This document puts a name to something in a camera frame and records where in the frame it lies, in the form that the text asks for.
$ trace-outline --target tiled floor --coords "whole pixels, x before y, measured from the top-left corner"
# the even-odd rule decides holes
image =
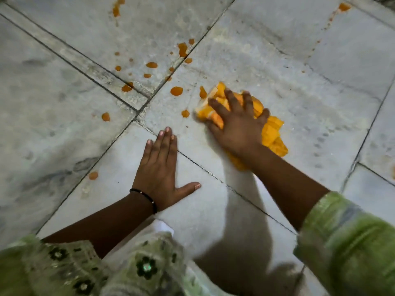
[[[200,86],[248,89],[285,121],[288,162],[395,224],[394,13],[371,0],[125,0],[114,17],[116,1],[0,4],[0,248],[126,195],[145,141],[169,125],[177,183],[202,188],[158,218],[197,264],[235,294],[326,295],[262,183],[181,111]]]

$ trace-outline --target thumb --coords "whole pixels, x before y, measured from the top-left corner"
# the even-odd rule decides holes
[[[267,122],[267,119],[269,118],[269,116],[270,116],[270,111],[269,111],[269,109],[265,108],[265,109],[262,111],[262,114],[259,115],[259,117],[257,118],[257,120],[258,120],[262,125],[265,125],[265,123]]]
[[[195,190],[199,189],[200,187],[201,184],[198,182],[186,184],[185,186],[175,189],[175,197],[177,201],[180,201],[184,197],[187,197],[189,194],[194,193]]]
[[[215,140],[220,142],[223,134],[222,130],[218,128],[217,125],[214,124],[212,120],[207,120],[206,124],[210,132],[213,134]]]

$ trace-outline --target black bracelet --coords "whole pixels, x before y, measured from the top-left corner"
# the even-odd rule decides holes
[[[138,192],[138,193],[140,193],[141,195],[144,195],[144,197],[145,197],[146,199],[148,199],[148,200],[151,202],[152,208],[154,209],[154,215],[158,212],[158,207],[156,206],[155,201],[154,201],[152,198],[150,198],[150,196],[149,196],[148,194],[144,193],[143,191],[141,191],[141,190],[139,190],[139,189],[134,189],[134,188],[131,188],[131,189],[129,190],[129,192],[130,192],[130,193],[132,193],[132,192]]]

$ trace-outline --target finger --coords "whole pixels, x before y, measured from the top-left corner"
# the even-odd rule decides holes
[[[171,128],[165,128],[165,134],[163,135],[162,144],[160,145],[160,150],[158,154],[158,161],[166,164],[167,155],[169,154],[170,148],[170,139],[171,139]]]
[[[251,116],[254,116],[254,103],[251,94],[248,91],[243,92],[244,110]]]
[[[215,140],[220,142],[220,140],[222,139],[222,135],[224,134],[222,130],[218,128],[217,125],[214,124],[212,120],[208,120],[206,124],[210,132],[213,134]]]
[[[262,126],[264,126],[265,123],[267,122],[267,119],[269,118],[269,116],[270,116],[270,111],[269,111],[269,109],[265,108],[265,109],[262,111],[262,114],[259,115],[259,117],[257,118],[257,120],[262,124]]]
[[[147,164],[149,157],[151,155],[151,149],[152,149],[152,140],[148,139],[147,143],[145,144],[145,149],[143,153],[143,157],[141,158],[140,165]]]
[[[218,115],[225,120],[230,112],[222,104],[220,104],[216,99],[210,98],[209,105],[218,113]]]
[[[233,112],[242,112],[243,108],[241,107],[239,101],[236,99],[233,92],[229,89],[225,89],[225,96],[229,101],[230,110]]]
[[[171,135],[169,154],[167,155],[166,166],[175,171],[175,164],[177,163],[177,136]]]
[[[160,151],[160,146],[162,144],[162,140],[163,140],[163,134],[165,132],[163,130],[159,131],[158,136],[156,137],[156,140],[154,142],[154,144],[152,145],[152,149],[151,149],[151,156],[148,160],[149,163],[153,163],[156,162],[156,160],[158,159],[158,155],[159,155],[159,151]]]
[[[181,199],[194,193],[200,187],[201,187],[201,184],[199,182],[193,182],[193,183],[189,183],[189,184],[186,184],[185,186],[175,189],[176,201],[180,201]]]

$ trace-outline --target hand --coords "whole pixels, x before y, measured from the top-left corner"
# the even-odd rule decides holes
[[[219,129],[212,121],[208,121],[208,127],[222,148],[243,160],[251,149],[262,145],[262,129],[270,112],[264,109],[262,114],[254,119],[254,105],[247,91],[243,92],[244,108],[232,91],[226,89],[225,96],[229,101],[231,111],[215,99],[209,99],[209,105],[224,121],[224,129]]]
[[[176,188],[176,162],[177,137],[166,127],[165,131],[159,132],[155,143],[151,139],[147,141],[132,186],[148,194],[155,201],[158,211],[174,205],[201,187],[200,183],[192,182]]]

